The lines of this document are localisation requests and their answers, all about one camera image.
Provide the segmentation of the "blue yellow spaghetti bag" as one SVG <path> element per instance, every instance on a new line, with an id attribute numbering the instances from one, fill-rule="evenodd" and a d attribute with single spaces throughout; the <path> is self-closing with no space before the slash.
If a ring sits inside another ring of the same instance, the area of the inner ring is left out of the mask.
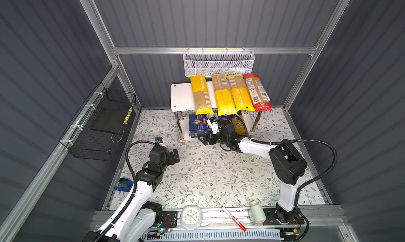
<path id="1" fill-rule="evenodd" d="M 237 134 L 246 136 L 243 124 L 235 115 L 232 115 L 232 123 Z"/>

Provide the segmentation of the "blue Barilla pasta box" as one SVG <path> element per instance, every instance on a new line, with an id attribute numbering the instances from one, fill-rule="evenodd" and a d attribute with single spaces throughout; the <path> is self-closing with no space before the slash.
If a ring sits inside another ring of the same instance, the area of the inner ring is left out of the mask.
<path id="1" fill-rule="evenodd" d="M 204 115 L 189 115 L 189 135 L 191 138 L 198 138 L 205 133 L 211 132 L 211 126 L 208 124 L 208 116 Z"/>

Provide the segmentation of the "red spaghetti bag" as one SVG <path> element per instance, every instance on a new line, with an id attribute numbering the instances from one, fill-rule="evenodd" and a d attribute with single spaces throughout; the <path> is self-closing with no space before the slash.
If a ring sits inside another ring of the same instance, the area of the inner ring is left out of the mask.
<path id="1" fill-rule="evenodd" d="M 255 111 L 272 112 L 273 110 L 270 105 L 271 99 L 267 95 L 258 74 L 244 74 L 243 78 L 245 80 Z"/>

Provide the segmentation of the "yellow Pastatime bag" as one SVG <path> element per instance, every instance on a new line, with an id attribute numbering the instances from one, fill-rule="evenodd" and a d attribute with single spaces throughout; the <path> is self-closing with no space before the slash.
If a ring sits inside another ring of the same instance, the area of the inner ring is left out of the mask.
<path id="1" fill-rule="evenodd" d="M 236 114 L 236 108 L 234 100 L 231 94 L 231 89 L 228 84 L 225 74 L 213 74 L 211 75 L 212 83 L 214 87 L 214 94 L 218 109 L 218 115 L 232 115 Z"/>
<path id="2" fill-rule="evenodd" d="M 227 76 L 236 111 L 255 111 L 250 93 L 241 74 Z"/>
<path id="3" fill-rule="evenodd" d="M 192 75 L 189 77 L 195 101 L 196 115 L 214 114 L 208 93 L 205 75 Z"/>

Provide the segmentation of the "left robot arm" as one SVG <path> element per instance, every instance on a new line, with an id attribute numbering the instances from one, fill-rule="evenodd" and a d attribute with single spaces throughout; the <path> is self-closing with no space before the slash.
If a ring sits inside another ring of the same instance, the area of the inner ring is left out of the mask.
<path id="1" fill-rule="evenodd" d="M 134 172 L 129 160 L 129 151 L 140 143 L 151 144 L 153 148 L 142 169 Z M 180 162 L 178 151 L 174 149 L 170 152 L 164 146 L 163 138 L 156 137 L 153 142 L 133 142 L 125 150 L 124 157 L 133 178 L 133 185 L 113 215 L 97 231 L 88 231 L 84 242 L 137 242 L 148 228 L 162 223 L 162 205 L 148 199 L 161 183 L 167 167 Z"/>

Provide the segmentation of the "yellow green brush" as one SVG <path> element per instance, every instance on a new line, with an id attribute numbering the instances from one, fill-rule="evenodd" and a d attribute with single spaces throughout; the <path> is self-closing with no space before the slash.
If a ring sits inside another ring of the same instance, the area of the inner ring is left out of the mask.
<path id="1" fill-rule="evenodd" d="M 129 121 L 129 119 L 130 119 L 130 116 L 131 116 L 131 114 L 132 114 L 132 111 L 133 111 L 133 107 L 130 107 L 130 109 L 128 110 L 128 112 L 127 112 L 127 114 L 126 114 L 126 117 L 124 118 L 123 125 L 127 125 L 127 124 L 128 124 L 128 121 Z"/>

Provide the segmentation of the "small white bottle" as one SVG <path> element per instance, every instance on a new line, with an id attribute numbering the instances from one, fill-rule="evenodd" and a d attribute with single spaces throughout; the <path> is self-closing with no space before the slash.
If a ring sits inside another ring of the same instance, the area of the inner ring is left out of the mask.
<path id="1" fill-rule="evenodd" d="M 248 214 L 253 224 L 263 224 L 266 221 L 266 214 L 262 206 L 255 200 L 251 201 L 251 206 Z"/>

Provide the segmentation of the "floral table mat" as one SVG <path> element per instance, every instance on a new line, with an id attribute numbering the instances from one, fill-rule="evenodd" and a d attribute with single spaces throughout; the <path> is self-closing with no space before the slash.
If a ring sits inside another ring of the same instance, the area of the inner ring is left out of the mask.
<path id="1" fill-rule="evenodd" d="M 219 145 L 205 146 L 198 140 L 180 142 L 170 110 L 141 112 L 133 138 L 136 145 L 129 152 L 131 164 L 123 167 L 122 178 L 131 178 L 130 169 L 141 170 L 149 159 L 155 137 L 162 137 L 167 148 L 177 149 L 180 156 L 180 162 L 167 168 L 150 197 L 163 208 L 246 207 L 252 201 L 262 206 L 277 203 L 281 186 L 270 160 L 230 152 Z"/>

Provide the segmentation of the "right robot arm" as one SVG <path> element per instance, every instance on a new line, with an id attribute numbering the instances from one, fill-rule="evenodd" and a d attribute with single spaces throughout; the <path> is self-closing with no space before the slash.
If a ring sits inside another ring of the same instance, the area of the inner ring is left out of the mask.
<path id="1" fill-rule="evenodd" d="M 284 139 L 279 142 L 266 142 L 250 137 L 245 122 L 240 116 L 235 116 L 243 125 L 245 134 L 238 134 L 232 121 L 221 120 L 215 116 L 207 120 L 211 131 L 198 137 L 205 146 L 225 145 L 229 151 L 238 153 L 254 154 L 267 158 L 272 162 L 276 176 L 281 182 L 279 200 L 276 204 L 277 221 L 280 224 L 289 224 L 295 216 L 300 215 L 298 197 L 301 190 L 309 184 L 323 178 L 333 170 L 338 161 L 336 149 L 327 142 L 318 139 Z M 296 149 L 295 143 L 314 142 L 328 147 L 333 154 L 332 163 L 320 175 L 301 184 L 300 180 L 308 167 L 307 161 Z"/>

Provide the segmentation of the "white two-tier shelf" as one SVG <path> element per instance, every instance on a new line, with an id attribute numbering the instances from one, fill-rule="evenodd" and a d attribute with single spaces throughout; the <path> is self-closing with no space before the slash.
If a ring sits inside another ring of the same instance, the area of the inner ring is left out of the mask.
<path id="1" fill-rule="evenodd" d="M 175 121 L 179 133 L 180 142 L 193 141 L 189 135 L 189 117 L 183 115 L 184 112 L 195 112 L 195 101 L 190 83 L 173 84 L 171 86 L 171 110 L 175 114 Z M 253 137 L 263 112 L 258 112 L 253 121 L 248 111 L 242 111 L 242 118 L 247 126 L 248 135 Z"/>

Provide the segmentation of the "mint alarm clock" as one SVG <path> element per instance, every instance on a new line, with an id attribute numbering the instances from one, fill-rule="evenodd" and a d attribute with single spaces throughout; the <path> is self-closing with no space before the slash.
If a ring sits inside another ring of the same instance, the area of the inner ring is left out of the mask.
<path id="1" fill-rule="evenodd" d="M 196 205 L 185 206 L 181 211 L 179 220 L 183 229 L 198 229 L 201 226 L 203 220 L 202 210 Z"/>

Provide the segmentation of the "blue object at left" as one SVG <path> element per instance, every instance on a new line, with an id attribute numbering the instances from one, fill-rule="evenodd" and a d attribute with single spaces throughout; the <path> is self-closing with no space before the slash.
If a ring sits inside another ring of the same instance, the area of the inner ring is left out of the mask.
<path id="1" fill-rule="evenodd" d="M 126 178 L 120 178 L 118 184 L 113 188 L 116 191 L 131 192 L 134 183 Z"/>

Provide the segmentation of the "blue Barilla spaghetti box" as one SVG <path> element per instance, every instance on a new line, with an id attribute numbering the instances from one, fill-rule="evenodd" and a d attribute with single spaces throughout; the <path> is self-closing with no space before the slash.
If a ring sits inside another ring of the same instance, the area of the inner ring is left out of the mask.
<path id="1" fill-rule="evenodd" d="M 231 123 L 233 123 L 234 118 L 235 118 L 234 115 L 222 115 L 222 116 L 218 117 L 218 120 L 219 121 L 227 120 L 227 121 L 230 121 Z"/>

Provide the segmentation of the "red white marker pen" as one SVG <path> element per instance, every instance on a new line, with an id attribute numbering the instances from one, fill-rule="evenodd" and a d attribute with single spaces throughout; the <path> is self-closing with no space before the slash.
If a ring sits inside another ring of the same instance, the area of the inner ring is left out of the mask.
<path id="1" fill-rule="evenodd" d="M 221 209 L 223 210 L 224 213 L 226 213 L 230 219 L 243 231 L 246 232 L 247 228 L 241 223 L 239 222 L 236 217 L 225 207 L 222 206 Z"/>

